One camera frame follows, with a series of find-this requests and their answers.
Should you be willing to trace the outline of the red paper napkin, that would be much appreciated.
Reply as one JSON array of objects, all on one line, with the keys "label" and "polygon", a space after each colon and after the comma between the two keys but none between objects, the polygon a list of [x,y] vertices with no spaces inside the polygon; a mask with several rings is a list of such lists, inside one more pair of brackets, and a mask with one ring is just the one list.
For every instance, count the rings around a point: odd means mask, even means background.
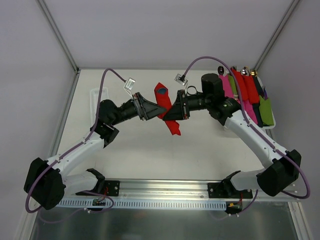
[{"label": "red paper napkin", "polygon": [[[154,95],[156,103],[159,106],[165,108],[165,112],[157,116],[159,119],[162,120],[165,114],[172,107],[168,88],[159,82],[154,88]],[[165,120],[164,122],[172,135],[181,135],[180,125],[175,120]]]}]

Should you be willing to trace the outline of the blue plastic spoon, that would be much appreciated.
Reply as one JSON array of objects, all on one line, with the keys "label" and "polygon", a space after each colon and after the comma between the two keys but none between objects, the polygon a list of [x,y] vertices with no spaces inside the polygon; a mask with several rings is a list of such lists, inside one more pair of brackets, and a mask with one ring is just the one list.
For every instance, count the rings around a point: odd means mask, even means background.
[{"label": "blue plastic spoon", "polygon": [[161,95],[167,95],[167,91],[168,90],[166,88],[162,87],[157,90],[157,93]]}]

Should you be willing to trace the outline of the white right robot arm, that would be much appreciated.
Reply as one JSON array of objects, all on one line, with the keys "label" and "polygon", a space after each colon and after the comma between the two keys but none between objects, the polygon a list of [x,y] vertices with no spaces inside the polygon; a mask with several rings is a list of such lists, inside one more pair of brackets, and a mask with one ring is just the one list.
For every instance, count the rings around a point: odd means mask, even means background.
[{"label": "white right robot arm", "polygon": [[212,118],[235,133],[253,151],[263,168],[238,170],[223,179],[222,190],[228,197],[235,198],[247,189],[261,190],[271,197],[284,192],[299,177],[300,153],[295,149],[286,150],[250,120],[235,99],[225,96],[223,82],[217,74],[204,74],[201,88],[201,92],[192,95],[179,90],[163,120],[187,120],[191,111],[208,110]]}]

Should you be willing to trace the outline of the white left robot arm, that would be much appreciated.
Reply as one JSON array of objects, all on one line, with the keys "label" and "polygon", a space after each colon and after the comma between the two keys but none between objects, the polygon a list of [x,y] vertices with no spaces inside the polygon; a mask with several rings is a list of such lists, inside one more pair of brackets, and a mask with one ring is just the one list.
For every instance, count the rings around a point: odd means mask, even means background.
[{"label": "white left robot arm", "polygon": [[134,117],[150,120],[166,112],[166,108],[145,99],[139,92],[131,99],[116,106],[110,99],[97,105],[96,119],[90,132],[65,153],[57,154],[43,160],[36,158],[30,164],[24,184],[27,193],[25,208],[33,198],[46,210],[54,208],[65,195],[80,192],[99,195],[105,188],[105,177],[93,168],[81,174],[71,175],[70,172],[91,154],[107,147],[118,135],[115,125]]}]

